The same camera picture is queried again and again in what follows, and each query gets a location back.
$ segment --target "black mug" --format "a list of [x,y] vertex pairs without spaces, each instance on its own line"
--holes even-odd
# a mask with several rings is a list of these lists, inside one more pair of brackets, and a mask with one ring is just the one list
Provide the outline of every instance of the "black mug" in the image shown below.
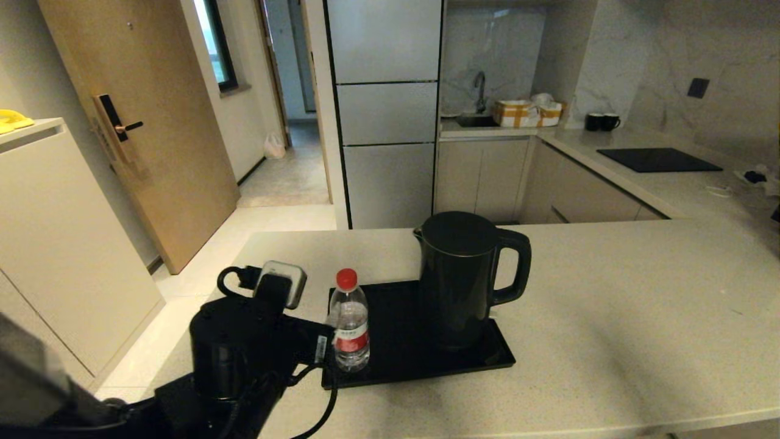
[[[528,237],[498,229],[468,212],[443,212],[414,230],[422,247],[418,311],[424,337],[439,349],[473,346],[488,324],[490,307],[523,294],[530,272]],[[517,250],[512,285],[494,290],[502,248]]]
[[620,127],[620,116],[613,113],[604,114],[601,118],[601,130],[612,131],[617,127]]
[[601,121],[604,115],[599,112],[589,112],[585,116],[585,129],[588,131],[598,131],[601,129]]

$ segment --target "faucet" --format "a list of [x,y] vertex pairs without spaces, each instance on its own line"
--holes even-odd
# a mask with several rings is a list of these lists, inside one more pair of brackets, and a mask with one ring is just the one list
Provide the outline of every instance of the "faucet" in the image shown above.
[[477,99],[477,114],[482,114],[487,108],[485,102],[485,72],[482,70],[474,78],[474,87],[480,88],[480,97]]

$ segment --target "wall outlet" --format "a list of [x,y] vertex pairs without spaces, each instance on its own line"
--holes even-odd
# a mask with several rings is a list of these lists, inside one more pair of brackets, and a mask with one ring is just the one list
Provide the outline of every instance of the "wall outlet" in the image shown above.
[[690,81],[690,87],[688,87],[688,95],[691,98],[703,98],[704,93],[707,92],[707,86],[710,85],[710,80],[704,78],[693,78]]

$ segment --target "plastic bag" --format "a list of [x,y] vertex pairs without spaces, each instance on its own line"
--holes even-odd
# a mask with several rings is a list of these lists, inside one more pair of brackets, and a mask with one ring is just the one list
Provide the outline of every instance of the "plastic bag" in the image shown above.
[[265,137],[266,159],[281,159],[286,153],[285,144],[282,143],[282,139],[276,133],[271,133]]

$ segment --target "refrigerator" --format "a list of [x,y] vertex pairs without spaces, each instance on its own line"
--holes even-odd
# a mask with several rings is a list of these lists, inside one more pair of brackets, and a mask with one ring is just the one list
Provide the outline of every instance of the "refrigerator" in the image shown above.
[[328,0],[353,229],[431,215],[441,0]]

